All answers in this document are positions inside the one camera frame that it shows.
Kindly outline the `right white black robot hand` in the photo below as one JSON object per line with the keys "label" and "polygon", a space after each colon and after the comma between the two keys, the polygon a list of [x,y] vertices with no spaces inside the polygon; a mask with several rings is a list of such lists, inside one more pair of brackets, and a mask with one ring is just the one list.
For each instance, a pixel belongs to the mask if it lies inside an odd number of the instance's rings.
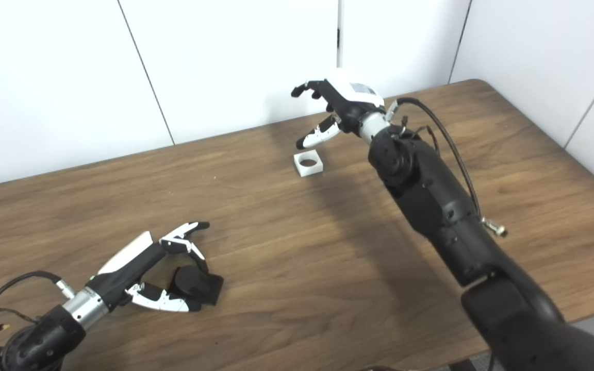
{"label": "right white black robot hand", "polygon": [[313,99],[324,99],[325,110],[330,115],[297,140],[297,149],[320,145],[339,133],[353,133],[370,145],[388,125],[384,99],[370,86],[354,82],[342,69],[323,80],[309,80],[296,86],[291,96],[298,98],[306,91],[313,92]]}

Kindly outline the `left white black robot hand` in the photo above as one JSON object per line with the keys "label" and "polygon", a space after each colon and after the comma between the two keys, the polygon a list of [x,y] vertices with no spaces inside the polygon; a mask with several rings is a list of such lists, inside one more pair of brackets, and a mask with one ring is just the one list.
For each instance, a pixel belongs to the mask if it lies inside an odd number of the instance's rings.
{"label": "left white black robot hand", "polygon": [[[146,231],[109,259],[86,286],[108,312],[130,302],[165,312],[197,312],[202,305],[214,306],[224,279],[210,273],[204,255],[188,240],[194,231],[209,226],[208,222],[188,222],[158,241]],[[195,265],[177,268],[167,289],[142,282],[142,277],[168,254],[186,254]]]}

